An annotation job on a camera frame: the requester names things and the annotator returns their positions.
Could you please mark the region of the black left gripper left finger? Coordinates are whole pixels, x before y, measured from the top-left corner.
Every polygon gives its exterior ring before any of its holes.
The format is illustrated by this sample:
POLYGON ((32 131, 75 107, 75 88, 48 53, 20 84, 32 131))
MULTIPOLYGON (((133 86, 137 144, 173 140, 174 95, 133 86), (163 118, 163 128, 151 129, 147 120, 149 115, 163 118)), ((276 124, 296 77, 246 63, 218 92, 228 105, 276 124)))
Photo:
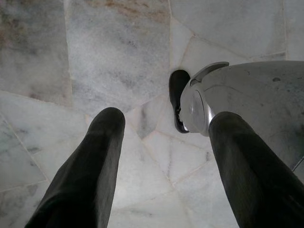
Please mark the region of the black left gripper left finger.
POLYGON ((55 174, 25 228, 107 228, 124 129, 119 109, 102 110, 55 174))

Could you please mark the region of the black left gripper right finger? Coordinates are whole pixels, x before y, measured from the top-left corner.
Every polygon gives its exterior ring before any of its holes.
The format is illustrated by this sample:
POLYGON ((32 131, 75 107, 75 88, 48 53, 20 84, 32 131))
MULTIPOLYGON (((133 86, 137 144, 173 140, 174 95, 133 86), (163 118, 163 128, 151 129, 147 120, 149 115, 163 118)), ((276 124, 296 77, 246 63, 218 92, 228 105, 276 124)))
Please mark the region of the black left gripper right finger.
POLYGON ((209 137, 239 228, 304 228, 304 185, 246 121, 221 112, 209 137))

